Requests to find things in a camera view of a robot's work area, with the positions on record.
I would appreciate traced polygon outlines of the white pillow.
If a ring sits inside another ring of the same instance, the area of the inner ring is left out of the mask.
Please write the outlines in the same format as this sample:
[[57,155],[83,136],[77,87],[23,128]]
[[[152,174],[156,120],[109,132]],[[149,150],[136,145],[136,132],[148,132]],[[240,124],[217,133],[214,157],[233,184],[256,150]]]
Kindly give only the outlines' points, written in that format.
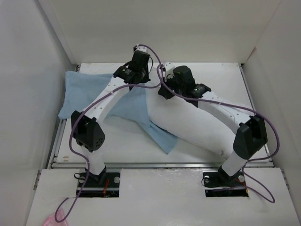
[[147,111],[155,125],[225,159],[230,156],[235,135],[224,123],[177,96],[166,100],[158,91],[146,89]]

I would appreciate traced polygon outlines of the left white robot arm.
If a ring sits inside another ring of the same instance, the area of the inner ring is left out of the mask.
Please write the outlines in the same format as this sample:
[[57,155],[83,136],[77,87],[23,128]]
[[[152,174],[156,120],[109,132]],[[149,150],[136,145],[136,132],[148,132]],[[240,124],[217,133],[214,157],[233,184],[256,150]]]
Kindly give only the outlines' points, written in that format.
[[105,134],[101,128],[103,120],[134,85],[149,81],[149,59],[150,54],[147,53],[146,47],[138,47],[131,61],[120,66],[113,73],[104,90],[91,105],[83,110],[85,114],[74,111],[71,115],[71,125],[74,128],[73,138],[89,160],[86,173],[90,183],[96,187],[105,183],[106,166],[99,150],[105,140]]

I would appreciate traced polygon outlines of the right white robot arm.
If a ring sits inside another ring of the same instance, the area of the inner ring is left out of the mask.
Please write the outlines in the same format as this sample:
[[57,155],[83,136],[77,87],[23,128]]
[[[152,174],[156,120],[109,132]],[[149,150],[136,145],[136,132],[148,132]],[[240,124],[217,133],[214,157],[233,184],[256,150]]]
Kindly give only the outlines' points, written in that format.
[[233,152],[217,173],[222,185],[231,184],[248,160],[267,143],[264,119],[222,102],[208,86],[195,82],[191,69],[186,65],[175,67],[167,62],[160,64],[158,70],[162,72],[159,95],[165,99],[174,96],[184,99],[217,118],[234,133]]

